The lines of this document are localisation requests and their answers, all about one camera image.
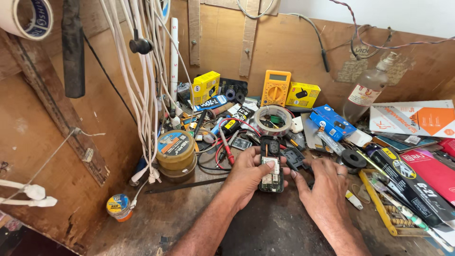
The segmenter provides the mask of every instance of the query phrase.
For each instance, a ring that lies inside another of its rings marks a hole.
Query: workbench
[[[234,155],[238,153],[237,149],[233,149]],[[213,156],[204,154],[201,163],[214,167]],[[301,170],[300,173],[307,180],[312,179],[306,171]],[[194,178],[187,183],[225,176],[226,172],[221,170],[201,171],[196,167]],[[362,184],[358,175],[349,174],[348,177],[351,184]],[[255,192],[249,204],[232,220],[217,255],[335,255],[300,202],[292,178],[288,175],[285,179],[289,186],[282,193]],[[131,219],[119,223],[109,218],[88,249],[88,255],[164,255],[192,226],[221,185],[215,183],[159,194],[145,195],[141,192]],[[143,191],[169,186],[174,184],[148,184]],[[136,189],[138,187],[129,186],[124,193],[132,198]],[[347,200],[346,204],[354,226],[362,233],[372,255],[444,255],[423,237],[390,235],[373,203],[363,203],[362,210],[356,209]]]

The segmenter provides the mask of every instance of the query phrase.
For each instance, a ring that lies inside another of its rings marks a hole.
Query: plastic bottle
[[[355,81],[352,92],[343,104],[342,116],[354,124],[373,104],[385,89],[387,70],[393,65],[397,54],[390,52],[387,58],[379,61],[376,68],[363,71]]]

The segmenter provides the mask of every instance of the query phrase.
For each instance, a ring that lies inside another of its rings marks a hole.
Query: masking tape roll
[[[274,128],[269,128],[261,123],[259,120],[261,117],[265,115],[274,115],[281,117],[282,120],[284,120],[284,125],[283,127],[280,127],[278,129]],[[291,129],[291,124],[292,124],[292,117],[291,114],[289,114],[286,109],[280,106],[275,106],[275,105],[266,105],[260,109],[258,109],[254,115],[254,122],[255,124],[253,125],[256,130],[261,135],[267,135],[267,136],[284,136],[286,135],[289,130]]]
[[[20,0],[0,0],[0,27],[6,32],[34,41],[43,40],[52,29],[54,15],[47,0],[31,0],[33,17],[23,28],[17,15]]]

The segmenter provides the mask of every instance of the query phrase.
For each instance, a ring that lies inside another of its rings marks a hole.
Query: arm
[[[259,147],[249,147],[239,154],[218,194],[167,256],[215,254],[234,215],[247,205],[262,177],[274,167],[273,161],[259,165],[259,153]],[[285,164],[286,158],[281,157],[280,163]],[[283,167],[283,174],[289,172]]]
[[[314,186],[291,171],[300,200],[338,256],[370,256],[362,235],[352,224],[344,198],[348,189],[345,167],[328,159],[311,161]]]

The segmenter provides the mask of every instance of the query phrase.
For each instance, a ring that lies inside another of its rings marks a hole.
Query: man's left hand
[[[241,152],[235,160],[229,176],[223,184],[222,190],[229,191],[232,196],[236,196],[238,200],[238,210],[243,209],[250,199],[253,197],[254,191],[258,189],[263,176],[269,174],[275,162],[270,161],[261,164],[261,147],[249,147]],[[289,167],[284,167],[286,158],[280,156],[280,167],[283,168],[283,174],[290,173]],[[288,182],[284,181],[284,187],[287,187]]]

